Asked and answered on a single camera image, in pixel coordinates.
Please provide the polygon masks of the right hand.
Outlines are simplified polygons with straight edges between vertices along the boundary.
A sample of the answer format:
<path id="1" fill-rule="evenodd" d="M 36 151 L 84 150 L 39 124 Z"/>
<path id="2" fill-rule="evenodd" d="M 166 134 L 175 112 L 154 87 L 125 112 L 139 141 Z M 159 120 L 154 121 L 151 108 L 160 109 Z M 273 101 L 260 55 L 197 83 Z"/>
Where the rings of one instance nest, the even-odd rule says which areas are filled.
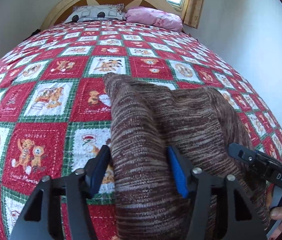
<path id="1" fill-rule="evenodd" d="M 270 213 L 270 217 L 273 220 L 281 220 L 279 226 L 274 230 L 274 232 L 269 237 L 269 239 L 277 239 L 277 237 L 279 237 L 279 235 L 282 233 L 282 207 L 276 207 L 272 209 Z"/>

